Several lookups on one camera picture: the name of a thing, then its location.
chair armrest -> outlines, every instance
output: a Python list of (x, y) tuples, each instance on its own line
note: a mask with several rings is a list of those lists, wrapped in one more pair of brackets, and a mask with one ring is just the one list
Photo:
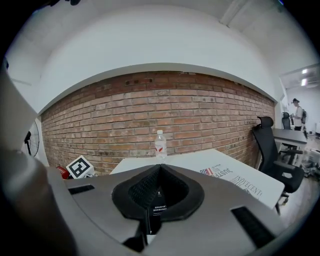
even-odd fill
[(302, 155), (304, 152), (302, 150), (289, 149), (289, 150), (280, 151), (280, 153), (286, 153), (289, 155), (294, 155), (294, 154)]
[(294, 170), (296, 168), (294, 165), (290, 165), (290, 164), (287, 164), (287, 163), (284, 163), (284, 162), (280, 162), (280, 161), (274, 161), (273, 164), (276, 165), (276, 166), (280, 166), (280, 167), (286, 168), (288, 170)]

chair backrest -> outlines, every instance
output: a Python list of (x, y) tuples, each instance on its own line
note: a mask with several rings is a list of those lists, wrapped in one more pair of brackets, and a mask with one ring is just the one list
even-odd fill
[(278, 150), (271, 129), (274, 121), (269, 116), (258, 116), (258, 118), (261, 120), (261, 124), (253, 127), (252, 132), (262, 155), (262, 163), (259, 170), (265, 173), (273, 166), (274, 161), (277, 161)]
[(283, 124), (283, 129), (285, 130), (291, 130), (290, 126), (290, 115), (288, 112), (283, 112), (282, 113), (282, 124)]

water bottle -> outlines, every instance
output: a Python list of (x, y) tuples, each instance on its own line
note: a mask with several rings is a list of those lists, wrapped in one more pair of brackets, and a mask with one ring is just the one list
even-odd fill
[(167, 140), (163, 135), (162, 130), (156, 131), (156, 138), (154, 141), (155, 145), (155, 157), (158, 159), (160, 164), (163, 164), (166, 161), (167, 157)]

person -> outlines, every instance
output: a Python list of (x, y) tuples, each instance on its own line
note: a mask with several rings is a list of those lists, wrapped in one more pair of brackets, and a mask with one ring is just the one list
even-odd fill
[(303, 115), (303, 109), (299, 105), (299, 100), (296, 98), (293, 99), (292, 103), (296, 107), (295, 115), (293, 115), (294, 118), (294, 130), (295, 131), (301, 131), (302, 128), (302, 115)]

white tabletop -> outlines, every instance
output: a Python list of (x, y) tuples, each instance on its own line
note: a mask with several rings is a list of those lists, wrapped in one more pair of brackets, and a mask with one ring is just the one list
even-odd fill
[[(125, 158), (111, 174), (121, 173), (148, 165), (159, 164), (155, 157)], [(198, 173), (230, 181), (273, 209), (285, 185), (264, 173), (227, 156), (215, 149), (170, 155), (165, 164), (186, 168)]]

